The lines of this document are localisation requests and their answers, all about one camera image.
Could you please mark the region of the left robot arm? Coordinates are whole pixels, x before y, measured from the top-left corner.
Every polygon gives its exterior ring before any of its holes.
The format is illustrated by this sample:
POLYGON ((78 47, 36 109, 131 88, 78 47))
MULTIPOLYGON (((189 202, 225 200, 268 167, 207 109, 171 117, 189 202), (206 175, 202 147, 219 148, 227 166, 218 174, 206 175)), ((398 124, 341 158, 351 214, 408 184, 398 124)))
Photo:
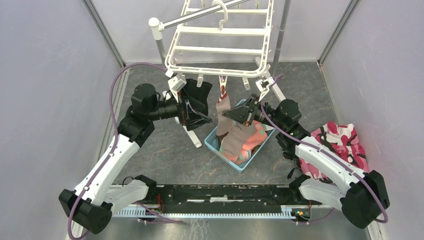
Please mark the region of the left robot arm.
POLYGON ((58 199, 68 221, 99 234, 120 210, 138 201, 153 203, 157 198, 156 182, 144 175, 115 191, 110 191, 110 186, 153 133, 155 121, 178 118, 189 131, 210 123, 208 95, 212 87, 209 82, 198 86, 194 79, 188 79, 176 94, 166 98, 152 84, 138 85, 124 118, 114 126, 107 151, 81 183, 60 193, 58 199))

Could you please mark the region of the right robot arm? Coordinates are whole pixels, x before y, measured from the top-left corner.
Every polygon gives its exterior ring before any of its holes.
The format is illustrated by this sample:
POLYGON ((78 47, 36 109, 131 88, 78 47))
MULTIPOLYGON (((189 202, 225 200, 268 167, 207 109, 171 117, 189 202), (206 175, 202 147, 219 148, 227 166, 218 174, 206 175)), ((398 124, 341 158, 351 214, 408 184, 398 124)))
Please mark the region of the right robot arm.
POLYGON ((274 127, 279 131, 278 144, 288 157, 312 164, 332 181, 323 183, 302 175, 290 184, 288 196, 293 203, 311 200, 328 205, 360 229, 372 222, 389 221, 386 210, 390 200, 384 177, 376 170, 365 172, 319 143, 299 123, 302 114, 294 100, 284 99, 272 108, 252 94, 241 104, 223 111, 222 116, 244 126, 257 121, 274 127))

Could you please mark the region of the black sock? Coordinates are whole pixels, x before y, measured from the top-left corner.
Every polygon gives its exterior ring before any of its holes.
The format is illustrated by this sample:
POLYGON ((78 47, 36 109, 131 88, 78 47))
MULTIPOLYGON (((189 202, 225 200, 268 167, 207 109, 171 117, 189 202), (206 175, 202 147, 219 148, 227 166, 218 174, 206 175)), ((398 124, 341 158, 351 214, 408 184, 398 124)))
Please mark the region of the black sock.
POLYGON ((200 87, 197 86, 198 81, 193 78, 186 79, 186 85, 181 90, 183 100, 188 99, 191 106, 198 112, 208 115, 208 96, 213 84, 203 81, 200 87))

